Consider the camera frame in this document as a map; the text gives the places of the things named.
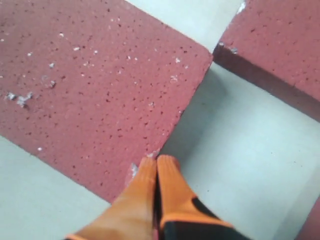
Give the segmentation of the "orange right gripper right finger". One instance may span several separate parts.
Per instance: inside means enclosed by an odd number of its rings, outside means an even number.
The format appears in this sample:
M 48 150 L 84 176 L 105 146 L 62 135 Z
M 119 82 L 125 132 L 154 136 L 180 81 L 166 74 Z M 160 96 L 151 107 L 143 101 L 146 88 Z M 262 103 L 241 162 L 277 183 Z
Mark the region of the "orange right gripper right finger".
M 179 161 L 157 158 L 158 235 L 160 240 L 246 240 L 232 224 L 210 211 L 184 179 Z

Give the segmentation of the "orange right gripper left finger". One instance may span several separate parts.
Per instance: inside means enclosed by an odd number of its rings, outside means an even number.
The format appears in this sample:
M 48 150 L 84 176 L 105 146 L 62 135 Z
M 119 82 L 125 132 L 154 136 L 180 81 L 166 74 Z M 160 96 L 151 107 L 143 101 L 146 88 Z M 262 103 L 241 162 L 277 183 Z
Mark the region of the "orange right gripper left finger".
M 157 163 L 145 157 L 113 204 L 67 240 L 152 240 Z

